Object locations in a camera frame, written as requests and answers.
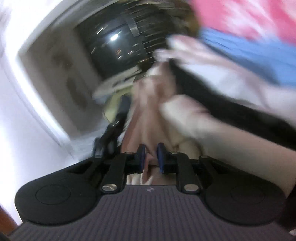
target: bright light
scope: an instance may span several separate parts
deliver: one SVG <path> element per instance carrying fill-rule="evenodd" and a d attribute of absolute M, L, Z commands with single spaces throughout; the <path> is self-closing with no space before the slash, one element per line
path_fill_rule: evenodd
<path fill-rule="evenodd" d="M 103 30 L 103 28 L 101 28 L 96 34 L 98 34 L 99 32 L 101 32 Z"/>
<path fill-rule="evenodd" d="M 118 38 L 118 36 L 119 36 L 118 34 L 115 34 L 115 35 L 113 35 L 113 36 L 110 38 L 110 40 L 111 40 L 111 41 L 114 41 L 114 40 L 116 40 L 116 39 Z"/>

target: silver screw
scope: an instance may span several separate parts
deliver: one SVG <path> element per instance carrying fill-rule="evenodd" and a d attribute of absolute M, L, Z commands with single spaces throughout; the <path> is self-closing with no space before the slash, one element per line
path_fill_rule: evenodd
<path fill-rule="evenodd" d="M 113 183 L 110 183 L 110 184 L 106 184 L 106 185 L 102 186 L 102 189 L 106 192 L 112 192 L 117 189 L 117 186 Z"/>
<path fill-rule="evenodd" d="M 198 185 L 195 185 L 195 184 L 186 184 L 184 186 L 184 189 L 187 192 L 196 192 L 199 189 L 199 187 Z"/>

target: gray panel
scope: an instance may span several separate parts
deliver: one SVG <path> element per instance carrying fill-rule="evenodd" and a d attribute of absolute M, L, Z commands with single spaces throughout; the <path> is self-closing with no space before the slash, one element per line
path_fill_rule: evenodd
<path fill-rule="evenodd" d="M 84 218 L 62 226 L 24 223 L 12 241 L 292 241 L 276 223 L 259 227 L 229 224 L 211 214 L 198 196 L 175 186 L 126 186 L 102 197 Z"/>

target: blue cloth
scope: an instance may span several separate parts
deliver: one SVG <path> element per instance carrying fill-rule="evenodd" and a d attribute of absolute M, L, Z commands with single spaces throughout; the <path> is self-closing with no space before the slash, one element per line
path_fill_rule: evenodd
<path fill-rule="evenodd" d="M 296 86 L 296 47 L 280 40 L 249 41 L 214 29 L 201 30 L 212 49 L 278 85 Z"/>

